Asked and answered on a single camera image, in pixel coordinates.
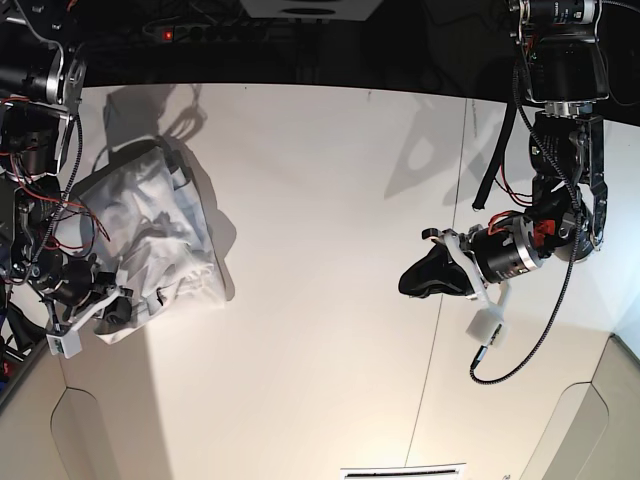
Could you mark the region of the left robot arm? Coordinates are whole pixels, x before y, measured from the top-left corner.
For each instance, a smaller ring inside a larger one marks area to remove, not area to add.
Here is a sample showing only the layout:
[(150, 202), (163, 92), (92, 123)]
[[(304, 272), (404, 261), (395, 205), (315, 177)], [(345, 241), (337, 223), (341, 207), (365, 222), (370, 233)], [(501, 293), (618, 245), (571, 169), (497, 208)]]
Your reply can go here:
[(568, 263), (601, 247), (607, 216), (604, 120), (593, 111), (609, 96), (598, 38), (600, 1), (511, 1), (512, 94), (489, 165), (472, 204), (485, 207), (499, 184), (516, 204), (433, 248), (399, 279), (401, 294), (478, 297), (490, 284)]

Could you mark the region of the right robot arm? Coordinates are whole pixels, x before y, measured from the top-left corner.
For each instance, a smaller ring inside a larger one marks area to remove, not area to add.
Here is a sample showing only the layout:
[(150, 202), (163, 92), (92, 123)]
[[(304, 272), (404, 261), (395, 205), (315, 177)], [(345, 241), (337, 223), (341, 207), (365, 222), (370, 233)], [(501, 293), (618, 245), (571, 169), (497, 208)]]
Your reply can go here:
[(131, 293), (92, 249), (107, 231), (72, 198), (80, 166), (58, 176), (83, 142), (79, 105), (86, 63), (74, 1), (4, 1), (1, 21), (1, 308), (28, 285), (56, 332), (95, 308), (112, 325), (132, 316)]

